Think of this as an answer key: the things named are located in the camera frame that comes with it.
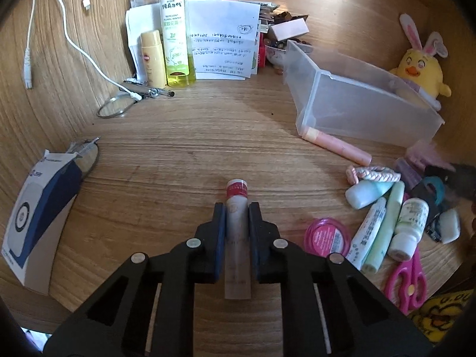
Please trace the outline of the clear plastic storage bin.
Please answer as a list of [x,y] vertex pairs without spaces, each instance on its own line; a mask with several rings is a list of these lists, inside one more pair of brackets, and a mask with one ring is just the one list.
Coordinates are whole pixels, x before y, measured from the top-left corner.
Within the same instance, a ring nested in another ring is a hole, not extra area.
[[430,141],[444,119],[403,79],[329,48],[304,52],[290,41],[284,82],[297,109],[296,128],[409,148]]

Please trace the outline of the yellow cream bottle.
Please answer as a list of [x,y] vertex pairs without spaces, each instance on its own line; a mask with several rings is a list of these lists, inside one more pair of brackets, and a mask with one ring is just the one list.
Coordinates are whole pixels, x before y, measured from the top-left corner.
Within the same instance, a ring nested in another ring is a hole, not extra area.
[[154,30],[142,33],[140,40],[148,85],[153,88],[164,89],[167,85],[167,77],[160,32]]

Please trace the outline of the pink white braided hairband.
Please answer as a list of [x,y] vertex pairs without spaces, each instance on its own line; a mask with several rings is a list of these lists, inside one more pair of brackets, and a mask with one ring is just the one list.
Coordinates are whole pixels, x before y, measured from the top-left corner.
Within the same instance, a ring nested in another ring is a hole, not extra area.
[[360,181],[395,183],[400,181],[401,174],[391,168],[383,166],[354,167],[350,165],[345,171],[349,184],[358,184]]

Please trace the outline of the yellow chick plush toy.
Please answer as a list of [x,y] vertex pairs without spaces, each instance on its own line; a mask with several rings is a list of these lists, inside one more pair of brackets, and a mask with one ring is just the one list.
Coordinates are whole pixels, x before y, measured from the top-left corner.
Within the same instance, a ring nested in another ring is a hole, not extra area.
[[390,73],[405,81],[433,110],[440,111],[441,103],[437,100],[438,97],[449,98],[452,91],[444,83],[443,72],[436,56],[446,58],[448,49],[438,32],[432,32],[422,45],[416,24],[410,15],[401,14],[399,22],[411,47]]

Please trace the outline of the pink round tin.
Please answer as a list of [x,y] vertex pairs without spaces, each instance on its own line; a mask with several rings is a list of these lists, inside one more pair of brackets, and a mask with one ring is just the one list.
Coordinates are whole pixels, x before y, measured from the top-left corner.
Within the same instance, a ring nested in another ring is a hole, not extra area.
[[327,257],[332,253],[346,256],[350,248],[349,229],[331,217],[316,219],[306,229],[304,251],[315,256]]

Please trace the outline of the light blue small bottle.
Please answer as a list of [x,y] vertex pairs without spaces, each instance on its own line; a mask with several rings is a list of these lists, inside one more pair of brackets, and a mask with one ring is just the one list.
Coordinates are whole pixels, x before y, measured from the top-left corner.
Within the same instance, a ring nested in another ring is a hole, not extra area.
[[392,186],[392,182],[362,180],[346,190],[345,198],[354,209],[363,209],[377,201]]

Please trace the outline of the glass bowl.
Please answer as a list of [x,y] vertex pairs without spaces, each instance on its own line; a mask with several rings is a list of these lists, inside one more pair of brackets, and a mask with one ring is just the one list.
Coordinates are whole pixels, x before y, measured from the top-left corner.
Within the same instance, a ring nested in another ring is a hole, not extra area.
[[[297,46],[302,49],[305,53],[310,54],[313,52],[314,47],[312,45],[306,43],[297,43]],[[284,59],[286,56],[286,49],[274,48],[271,46],[265,46],[265,55],[275,68],[283,68],[284,66]]]

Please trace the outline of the white handwritten paper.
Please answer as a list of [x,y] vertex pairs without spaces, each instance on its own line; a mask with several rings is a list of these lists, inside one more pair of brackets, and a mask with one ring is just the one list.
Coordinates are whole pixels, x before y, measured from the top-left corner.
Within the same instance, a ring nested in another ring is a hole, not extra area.
[[199,79],[250,78],[256,68],[260,9],[239,0],[186,1]]

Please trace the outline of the blue white box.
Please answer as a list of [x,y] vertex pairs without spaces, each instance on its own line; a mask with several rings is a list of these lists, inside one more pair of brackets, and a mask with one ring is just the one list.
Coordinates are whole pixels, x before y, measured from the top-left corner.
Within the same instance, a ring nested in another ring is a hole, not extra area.
[[1,254],[26,289],[48,295],[52,265],[82,171],[76,153],[51,153],[29,172],[7,223]]

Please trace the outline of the pink scissors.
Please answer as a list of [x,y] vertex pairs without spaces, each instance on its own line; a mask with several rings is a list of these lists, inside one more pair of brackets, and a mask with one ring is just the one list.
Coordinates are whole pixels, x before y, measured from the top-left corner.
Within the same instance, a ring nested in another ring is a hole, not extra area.
[[427,279],[420,261],[419,249],[413,257],[400,263],[388,277],[383,293],[405,315],[420,308],[427,298]]

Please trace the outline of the white red-capped tube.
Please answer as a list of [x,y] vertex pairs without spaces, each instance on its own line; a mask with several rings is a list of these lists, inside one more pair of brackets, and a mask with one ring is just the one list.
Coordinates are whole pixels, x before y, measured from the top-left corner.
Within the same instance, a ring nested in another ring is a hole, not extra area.
[[252,289],[246,181],[229,181],[226,198],[224,297],[227,300],[250,300]]

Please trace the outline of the purple spray bottle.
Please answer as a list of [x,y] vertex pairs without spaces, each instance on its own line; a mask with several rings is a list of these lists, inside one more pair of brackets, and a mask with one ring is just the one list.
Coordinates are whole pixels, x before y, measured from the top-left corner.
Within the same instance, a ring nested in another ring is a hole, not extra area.
[[394,170],[401,175],[407,192],[413,190],[423,177],[404,159],[398,158],[393,164]]

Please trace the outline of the pale green tube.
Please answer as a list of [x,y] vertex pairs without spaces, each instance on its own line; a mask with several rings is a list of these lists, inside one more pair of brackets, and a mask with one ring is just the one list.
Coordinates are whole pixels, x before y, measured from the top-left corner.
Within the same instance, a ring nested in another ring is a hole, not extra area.
[[405,184],[394,183],[386,203],[386,214],[379,228],[374,243],[366,257],[361,270],[365,274],[374,275],[380,269],[390,246],[397,219],[403,203]]

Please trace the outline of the white pill bottle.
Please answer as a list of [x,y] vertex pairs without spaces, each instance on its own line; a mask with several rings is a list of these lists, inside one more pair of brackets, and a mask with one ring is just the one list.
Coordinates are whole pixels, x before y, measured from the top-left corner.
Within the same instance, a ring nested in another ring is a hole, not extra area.
[[387,254],[398,262],[407,262],[422,239],[429,206],[421,198],[409,198],[402,205]]

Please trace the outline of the peach lip balm tube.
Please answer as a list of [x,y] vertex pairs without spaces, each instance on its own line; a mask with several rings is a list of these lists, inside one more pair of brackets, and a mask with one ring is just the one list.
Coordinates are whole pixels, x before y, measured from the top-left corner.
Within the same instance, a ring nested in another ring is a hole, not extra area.
[[372,161],[371,154],[309,126],[304,128],[302,139],[362,166],[368,166]]

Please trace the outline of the pink packet bundle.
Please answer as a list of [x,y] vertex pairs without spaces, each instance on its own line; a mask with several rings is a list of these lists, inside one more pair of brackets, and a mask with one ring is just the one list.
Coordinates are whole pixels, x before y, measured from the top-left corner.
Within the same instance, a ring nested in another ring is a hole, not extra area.
[[427,166],[454,171],[454,167],[439,153],[434,142],[419,140],[406,150],[405,159],[423,172]]

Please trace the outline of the metal nail clipper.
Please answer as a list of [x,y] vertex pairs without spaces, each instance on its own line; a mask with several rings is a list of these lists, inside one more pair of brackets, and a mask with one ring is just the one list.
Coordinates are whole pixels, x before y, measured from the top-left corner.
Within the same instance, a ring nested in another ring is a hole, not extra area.
[[175,93],[172,90],[149,87],[142,83],[124,81],[122,86],[134,93],[138,93],[142,97],[147,98],[157,98],[159,96],[172,98],[175,96]]

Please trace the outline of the white ointment tube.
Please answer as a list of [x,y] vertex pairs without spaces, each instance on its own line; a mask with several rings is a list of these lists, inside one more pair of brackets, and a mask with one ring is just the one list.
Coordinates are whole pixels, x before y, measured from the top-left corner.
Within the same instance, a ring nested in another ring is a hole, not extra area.
[[370,207],[368,214],[353,237],[346,259],[357,270],[361,270],[385,215],[386,199],[381,197]]

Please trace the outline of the green spray bottle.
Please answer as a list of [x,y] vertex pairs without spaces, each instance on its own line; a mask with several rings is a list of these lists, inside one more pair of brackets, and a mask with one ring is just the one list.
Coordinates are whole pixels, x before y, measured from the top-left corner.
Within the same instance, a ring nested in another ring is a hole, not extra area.
[[186,1],[159,0],[165,70],[170,87],[187,86],[196,80],[188,36],[189,24],[186,15]]

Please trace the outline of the white card box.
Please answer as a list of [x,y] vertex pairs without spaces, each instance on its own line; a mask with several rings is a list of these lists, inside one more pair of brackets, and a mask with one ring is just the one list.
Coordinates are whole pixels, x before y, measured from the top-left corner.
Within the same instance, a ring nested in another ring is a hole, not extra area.
[[268,30],[268,37],[275,41],[284,41],[309,33],[303,18],[293,19],[281,24],[274,24]]

